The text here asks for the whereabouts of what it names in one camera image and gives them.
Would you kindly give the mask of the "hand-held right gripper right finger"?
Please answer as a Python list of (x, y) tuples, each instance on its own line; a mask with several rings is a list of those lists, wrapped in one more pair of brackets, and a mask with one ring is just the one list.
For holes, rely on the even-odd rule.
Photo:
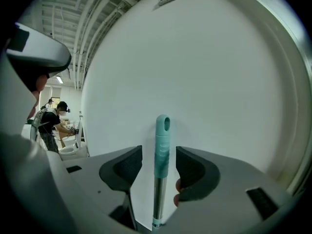
[(176, 169), (182, 191), (163, 234), (269, 234), (299, 201), (235, 158), (178, 146)]

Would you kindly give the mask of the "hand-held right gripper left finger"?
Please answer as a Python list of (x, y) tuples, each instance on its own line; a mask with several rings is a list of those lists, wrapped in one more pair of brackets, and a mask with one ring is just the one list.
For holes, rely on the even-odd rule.
[(142, 167), (142, 146), (63, 161), (67, 172), (110, 218), (137, 231), (130, 189)]

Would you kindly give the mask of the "person's right hand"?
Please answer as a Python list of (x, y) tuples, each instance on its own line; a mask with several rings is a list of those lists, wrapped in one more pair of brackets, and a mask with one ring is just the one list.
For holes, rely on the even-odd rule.
[(175, 188), (176, 188), (178, 194), (176, 194), (176, 195), (174, 196), (174, 205), (175, 205), (176, 207), (178, 207), (178, 204), (179, 204), (179, 196), (180, 196), (180, 191), (181, 191), (181, 180), (180, 180), (180, 178), (176, 181)]

